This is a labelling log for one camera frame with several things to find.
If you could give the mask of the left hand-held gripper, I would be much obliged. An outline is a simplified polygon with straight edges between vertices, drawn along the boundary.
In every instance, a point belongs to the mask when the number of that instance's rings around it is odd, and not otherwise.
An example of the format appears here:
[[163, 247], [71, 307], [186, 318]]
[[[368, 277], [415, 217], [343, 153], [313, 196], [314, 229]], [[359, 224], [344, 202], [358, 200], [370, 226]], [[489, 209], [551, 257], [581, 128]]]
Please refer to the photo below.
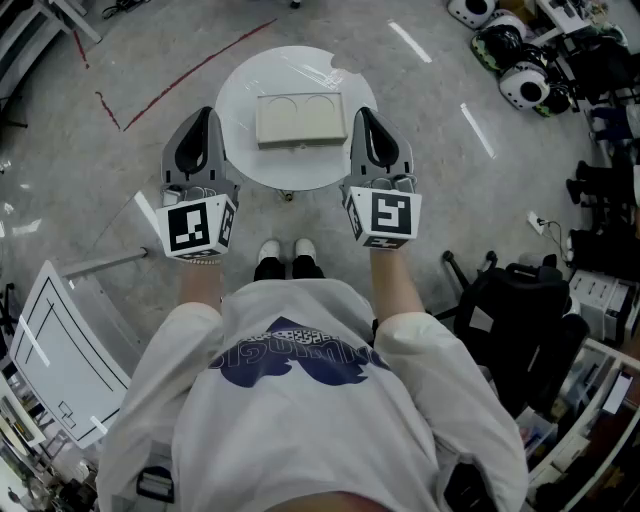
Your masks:
[[209, 260], [229, 251], [239, 186], [226, 177], [225, 162], [221, 122], [209, 106], [186, 118], [165, 145], [155, 215], [167, 257]]

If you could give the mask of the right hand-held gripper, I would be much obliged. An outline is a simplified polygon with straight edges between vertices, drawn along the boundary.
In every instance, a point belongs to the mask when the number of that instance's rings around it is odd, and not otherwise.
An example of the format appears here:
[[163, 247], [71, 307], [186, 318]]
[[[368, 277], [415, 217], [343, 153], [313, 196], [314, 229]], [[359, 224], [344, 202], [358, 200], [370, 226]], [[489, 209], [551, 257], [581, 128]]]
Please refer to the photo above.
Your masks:
[[351, 175], [340, 190], [355, 241], [370, 249], [399, 249], [415, 240], [422, 196], [404, 135], [382, 114], [362, 107], [354, 117], [350, 159]]

